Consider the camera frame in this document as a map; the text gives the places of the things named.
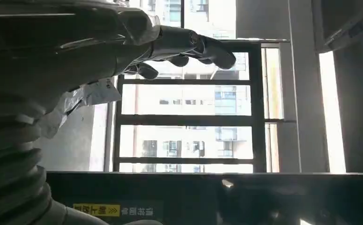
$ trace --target window pane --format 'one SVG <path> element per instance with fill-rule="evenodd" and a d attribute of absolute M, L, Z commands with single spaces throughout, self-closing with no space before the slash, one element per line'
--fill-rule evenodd
<path fill-rule="evenodd" d="M 265 118 L 283 119 L 280 50 L 278 48 L 262 49 L 262 58 Z"/>
<path fill-rule="evenodd" d="M 200 80 L 249 80 L 249 56 L 246 52 L 234 53 L 235 65 L 228 70 L 223 70 L 214 64 L 206 65 L 197 59 L 190 58 L 184 67 L 177 67 L 168 61 L 146 63 L 158 72 L 157 79 L 200 79 Z M 128 75 L 126 79 L 143 79 L 140 75 Z"/>
<path fill-rule="evenodd" d="M 123 114 L 251 115 L 250 86 L 125 84 Z"/>
<path fill-rule="evenodd" d="M 120 157 L 252 159 L 250 127 L 121 126 Z"/>
<path fill-rule="evenodd" d="M 141 8 L 149 15 L 158 16 L 161 25 L 181 26 L 181 0 L 130 0 L 129 5 Z"/>
<path fill-rule="evenodd" d="M 267 172 L 279 173 L 280 163 L 278 156 L 278 131 L 277 124 L 266 124 L 266 161 Z"/>
<path fill-rule="evenodd" d="M 225 164 L 141 164 L 120 163 L 123 173 L 253 173 L 253 165 L 225 165 Z"/>
<path fill-rule="evenodd" d="M 236 38 L 235 0 L 185 0 L 184 4 L 185 28 L 216 39 Z"/>

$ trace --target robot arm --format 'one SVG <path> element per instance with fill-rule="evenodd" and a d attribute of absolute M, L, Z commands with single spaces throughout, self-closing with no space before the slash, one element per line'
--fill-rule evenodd
<path fill-rule="evenodd" d="M 138 9 L 102 0 L 0 0 L 0 224 L 104 225 L 51 198 L 36 121 L 79 85 L 122 73 L 154 79 L 147 60 L 188 57 L 231 68 L 221 42 L 152 25 Z"/>

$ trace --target black machine panel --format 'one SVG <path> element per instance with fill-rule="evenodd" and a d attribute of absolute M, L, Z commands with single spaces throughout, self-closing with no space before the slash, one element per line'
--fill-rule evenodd
<path fill-rule="evenodd" d="M 363 175 L 49 172 L 53 198 L 112 225 L 363 225 Z"/>

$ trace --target black window bar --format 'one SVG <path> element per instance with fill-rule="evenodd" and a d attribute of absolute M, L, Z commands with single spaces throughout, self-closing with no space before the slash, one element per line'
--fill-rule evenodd
<path fill-rule="evenodd" d="M 122 95 L 124 84 L 177 84 L 177 85 L 245 85 L 250 86 L 251 116 L 235 115 L 127 115 L 122 114 L 122 101 L 116 102 L 113 171 L 118 172 L 120 163 L 159 164 L 252 164 L 254 173 L 266 172 L 265 115 L 262 77 L 262 42 L 247 40 L 222 40 L 232 52 L 249 54 L 250 80 L 183 80 L 183 79 L 124 79 L 118 78 L 117 89 Z M 167 157 L 120 157 L 122 125 L 156 126 L 203 126 L 203 127 L 251 127 L 253 159 L 237 158 L 167 158 Z"/>

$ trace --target yellow label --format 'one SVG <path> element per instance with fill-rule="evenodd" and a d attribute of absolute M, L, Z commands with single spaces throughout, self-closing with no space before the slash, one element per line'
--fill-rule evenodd
<path fill-rule="evenodd" d="M 120 205 L 107 204 L 74 204 L 75 210 L 90 214 L 95 217 L 119 217 Z"/>

